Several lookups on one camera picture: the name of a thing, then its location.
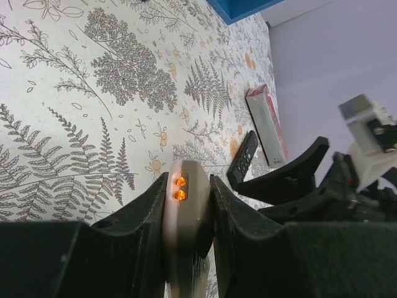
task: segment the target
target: orange dot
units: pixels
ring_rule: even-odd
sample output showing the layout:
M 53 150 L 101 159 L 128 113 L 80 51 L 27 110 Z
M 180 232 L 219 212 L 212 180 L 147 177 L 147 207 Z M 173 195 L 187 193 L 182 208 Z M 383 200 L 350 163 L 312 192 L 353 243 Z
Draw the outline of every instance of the orange dot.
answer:
M 184 191 L 177 191 L 175 192 L 174 197 L 180 201 L 184 200 L 186 198 L 186 193 Z
M 176 180 L 176 185 L 178 185 L 178 186 L 186 185 L 186 179 L 183 178 L 183 177 L 178 178 L 178 179 Z

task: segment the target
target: blue tray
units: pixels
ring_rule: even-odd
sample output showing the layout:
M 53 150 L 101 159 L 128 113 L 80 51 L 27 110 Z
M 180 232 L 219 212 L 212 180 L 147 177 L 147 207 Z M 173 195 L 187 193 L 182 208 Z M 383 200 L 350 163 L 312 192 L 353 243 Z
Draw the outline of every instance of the blue tray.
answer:
M 228 25 L 251 14 L 280 3 L 283 0 L 207 0 Z

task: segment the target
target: metal screw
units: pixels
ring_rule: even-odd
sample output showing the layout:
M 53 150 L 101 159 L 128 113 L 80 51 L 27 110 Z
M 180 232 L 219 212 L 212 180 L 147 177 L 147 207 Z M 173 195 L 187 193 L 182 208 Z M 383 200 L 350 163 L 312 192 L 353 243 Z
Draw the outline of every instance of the metal screw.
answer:
M 381 127 L 377 127 L 373 130 L 375 135 L 381 135 L 385 132 L 385 129 L 381 128 Z

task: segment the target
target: black object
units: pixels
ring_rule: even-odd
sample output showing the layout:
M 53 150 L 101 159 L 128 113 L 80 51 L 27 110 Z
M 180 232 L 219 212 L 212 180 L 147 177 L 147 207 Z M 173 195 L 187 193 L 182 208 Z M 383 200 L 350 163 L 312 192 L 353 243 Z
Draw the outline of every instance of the black object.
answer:
M 397 150 L 397 125 L 382 125 L 378 119 L 373 119 L 367 122 L 367 127 L 383 152 Z
M 250 130 L 241 143 L 240 149 L 226 174 L 231 188 L 235 191 L 238 191 L 239 185 L 244 181 L 257 147 L 258 139 L 256 134 L 253 130 Z
M 287 165 L 252 184 L 275 191 L 261 197 L 276 203 L 272 211 L 255 211 L 210 177 L 220 297 L 397 297 L 397 223 L 379 222 L 396 220 L 397 197 L 377 183 L 357 193 L 353 164 L 342 153 L 316 187 L 313 167 L 327 148 L 319 138 L 293 164 L 299 170 Z M 396 183 L 395 174 L 384 177 Z M 164 173 L 92 227 L 0 223 L 0 297 L 163 298 L 166 181 Z M 262 186 L 269 183 L 302 196 L 288 199 L 284 189 Z

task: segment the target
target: blue box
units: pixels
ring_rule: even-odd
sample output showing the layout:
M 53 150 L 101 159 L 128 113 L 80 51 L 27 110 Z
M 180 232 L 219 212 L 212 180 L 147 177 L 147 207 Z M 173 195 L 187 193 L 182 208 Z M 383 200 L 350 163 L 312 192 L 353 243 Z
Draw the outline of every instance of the blue box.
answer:
M 207 0 L 228 25 L 251 14 L 280 3 L 283 0 Z

